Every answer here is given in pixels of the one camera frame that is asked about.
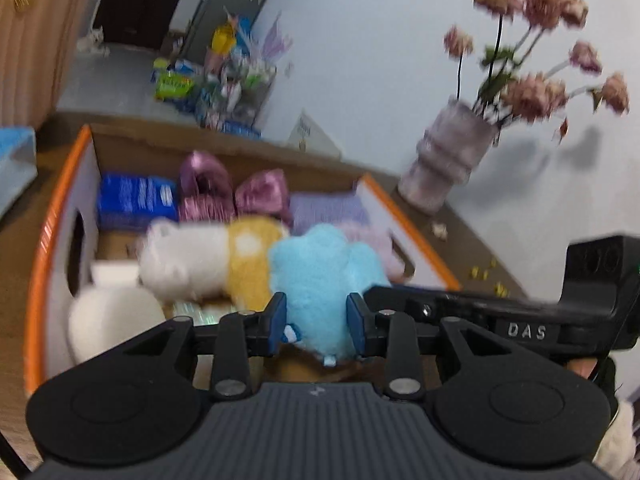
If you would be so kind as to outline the person's hand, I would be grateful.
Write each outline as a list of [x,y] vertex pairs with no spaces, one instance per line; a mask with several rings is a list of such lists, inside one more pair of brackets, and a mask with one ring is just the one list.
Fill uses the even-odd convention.
[[600,443],[593,463],[613,479],[638,479],[639,462],[636,460],[637,440],[634,437],[634,408],[627,400],[620,400],[615,389],[615,362],[608,356],[602,362],[596,359],[578,359],[566,368],[583,378],[593,379],[608,398],[612,422]]

